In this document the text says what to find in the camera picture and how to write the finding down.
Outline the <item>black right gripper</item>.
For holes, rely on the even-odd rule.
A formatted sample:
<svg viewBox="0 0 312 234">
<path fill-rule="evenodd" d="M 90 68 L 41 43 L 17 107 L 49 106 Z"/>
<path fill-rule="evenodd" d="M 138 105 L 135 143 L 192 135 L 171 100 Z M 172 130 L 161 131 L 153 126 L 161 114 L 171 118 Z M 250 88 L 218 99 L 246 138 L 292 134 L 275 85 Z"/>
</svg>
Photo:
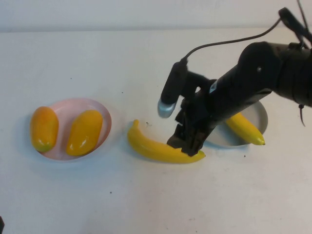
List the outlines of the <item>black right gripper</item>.
<svg viewBox="0 0 312 234">
<path fill-rule="evenodd" d="M 222 122 L 245 141 L 264 141 L 260 131 L 240 113 L 271 93 L 257 79 L 257 73 L 232 68 L 219 79 L 208 79 L 187 71 L 176 116 L 178 125 L 167 145 L 188 156 L 196 155 L 206 138 Z"/>
</svg>

